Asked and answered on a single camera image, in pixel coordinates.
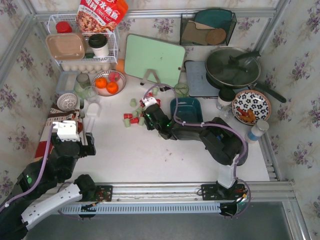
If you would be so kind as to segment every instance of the decorative plate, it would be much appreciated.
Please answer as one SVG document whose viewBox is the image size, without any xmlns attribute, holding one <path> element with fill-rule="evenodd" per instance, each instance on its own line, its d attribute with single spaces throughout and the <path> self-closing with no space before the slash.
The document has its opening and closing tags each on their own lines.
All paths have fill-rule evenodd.
<svg viewBox="0 0 320 240">
<path fill-rule="evenodd" d="M 237 109 L 240 108 L 245 112 L 251 109 L 255 115 L 256 120 L 253 122 L 244 121 L 239 118 L 241 112 Z M 239 92 L 235 99 L 232 101 L 232 111 L 234 116 L 242 123 L 246 125 L 255 125 L 255 123 L 262 119 L 267 121 L 271 115 L 271 104 L 268 98 L 261 92 L 254 90 L 244 90 Z"/>
<path fill-rule="evenodd" d="M 108 71 L 100 72 L 97 76 L 95 76 L 95 78 L 93 79 L 91 85 L 93 87 L 96 87 L 96 79 L 98 79 L 98 78 L 106 78 L 107 82 L 109 83 L 110 81 L 109 81 L 108 77 L 109 77 L 109 74 L 111 72 L 116 72 L 116 73 L 120 74 L 120 79 L 118 81 L 116 81 L 116 84 L 118 84 L 119 89 L 118 89 L 118 91 L 116 93 L 113 94 L 113 93 L 108 92 L 107 89 L 105 89 L 105 88 L 104 89 L 102 89 L 102 88 L 99 89 L 98 88 L 98 94 L 100 96 L 109 97 L 109 96 L 116 95 L 116 94 L 120 93 L 122 91 L 122 89 L 124 89 L 124 87 L 126 85 L 125 76 L 121 72 L 115 71 L 115 70 L 108 70 Z"/>
</svg>

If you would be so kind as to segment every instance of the tomato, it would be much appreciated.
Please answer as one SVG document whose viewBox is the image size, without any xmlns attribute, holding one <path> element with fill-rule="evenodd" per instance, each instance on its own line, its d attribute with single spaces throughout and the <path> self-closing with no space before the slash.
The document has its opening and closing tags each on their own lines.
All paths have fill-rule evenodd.
<svg viewBox="0 0 320 240">
<path fill-rule="evenodd" d="M 117 82 L 121 78 L 121 75 L 120 75 L 120 73 L 118 73 L 116 71 L 112 71 L 109 73 L 108 78 L 109 78 L 110 82 Z"/>
<path fill-rule="evenodd" d="M 114 81 L 109 82 L 106 86 L 106 90 L 111 94 L 116 94 L 119 90 L 119 86 Z"/>
<path fill-rule="evenodd" d="M 95 80 L 95 85 L 98 89 L 105 89 L 107 87 L 107 79 L 105 77 L 99 77 Z"/>
<path fill-rule="evenodd" d="M 78 134 L 81 133 L 83 129 L 84 129 L 84 126 L 82 122 L 78 122 Z"/>
</svg>

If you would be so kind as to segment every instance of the wire rack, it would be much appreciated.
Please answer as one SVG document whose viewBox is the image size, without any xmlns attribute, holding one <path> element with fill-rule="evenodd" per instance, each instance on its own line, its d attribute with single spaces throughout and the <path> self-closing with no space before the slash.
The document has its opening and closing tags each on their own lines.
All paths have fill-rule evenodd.
<svg viewBox="0 0 320 240">
<path fill-rule="evenodd" d="M 70 24 L 72 28 L 73 33 L 80 33 L 80 29 L 76 23 L 76 13 L 70 13 L 70 14 L 55 14 L 51 15 L 47 24 L 47 29 L 48 32 L 51 33 L 56 33 L 56 25 L 57 23 L 61 21 L 66 21 Z M 65 64 L 70 64 L 70 63 L 118 63 L 118 50 L 119 50 L 119 40 L 120 40 L 120 35 L 118 28 L 116 27 L 113 32 L 100 32 L 101 34 L 105 35 L 108 39 L 108 49 L 109 49 L 109 55 L 108 56 L 94 56 L 93 58 L 83 58 L 81 60 L 76 60 L 76 61 L 58 61 L 56 62 L 61 65 L 63 63 Z M 82 33 L 85 42 L 87 44 L 87 49 L 88 49 L 88 39 L 92 34 L 96 34 L 96 32 L 93 33 Z"/>
</svg>

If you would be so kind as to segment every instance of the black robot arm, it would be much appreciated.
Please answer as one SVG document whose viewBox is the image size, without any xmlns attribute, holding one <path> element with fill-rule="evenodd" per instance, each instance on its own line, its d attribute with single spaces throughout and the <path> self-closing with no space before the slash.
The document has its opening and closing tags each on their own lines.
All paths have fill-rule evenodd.
<svg viewBox="0 0 320 240">
<path fill-rule="evenodd" d="M 0 212 L 0 239 L 20 240 L 27 234 L 27 222 L 22 221 L 22 213 L 29 205 L 49 189 L 63 183 L 72 176 L 73 170 L 79 158 L 95 155 L 94 138 L 91 133 L 86 134 L 88 145 L 82 145 L 81 141 L 61 141 L 56 133 L 51 135 L 53 149 L 45 165 L 42 178 L 37 187 L 29 194 L 20 197 L 10 203 Z M 39 175 L 43 159 L 30 163 L 17 178 L 12 192 L 0 205 L 0 208 L 11 198 L 28 191 Z M 90 199 L 95 193 L 96 186 L 89 175 L 75 181 L 82 194 L 82 199 Z"/>
<path fill-rule="evenodd" d="M 235 156 L 243 151 L 241 140 L 232 132 L 220 127 L 182 126 L 164 114 L 158 104 L 148 106 L 144 112 L 148 130 L 156 129 L 164 139 L 201 141 L 211 156 L 222 165 L 230 166 Z M 220 117 L 207 123 L 229 127 Z"/>
</svg>

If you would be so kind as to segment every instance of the fruit bowl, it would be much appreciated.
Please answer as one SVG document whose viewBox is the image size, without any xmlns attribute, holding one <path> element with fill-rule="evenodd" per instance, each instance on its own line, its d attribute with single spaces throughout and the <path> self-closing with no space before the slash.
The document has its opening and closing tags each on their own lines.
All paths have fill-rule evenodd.
<svg viewBox="0 0 320 240">
<path fill-rule="evenodd" d="M 99 91 L 99 89 L 98 89 L 98 93 L 99 93 L 100 96 L 110 97 L 110 96 L 113 96 L 113 95 L 116 95 L 116 94 L 120 93 L 125 88 L 125 85 L 126 85 L 125 76 L 121 72 L 115 71 L 115 70 L 103 71 L 103 72 L 99 73 L 97 76 L 95 76 L 95 78 L 93 79 L 91 85 L 93 87 L 96 87 L 96 79 L 98 79 L 98 78 L 106 78 L 108 83 L 109 83 L 110 82 L 109 81 L 109 74 L 110 73 L 114 73 L 114 72 L 116 72 L 116 73 L 118 73 L 120 75 L 120 79 L 118 79 L 116 81 L 116 84 L 118 84 L 118 87 L 119 87 L 118 91 L 116 93 L 110 93 L 107 90 Z"/>
</svg>

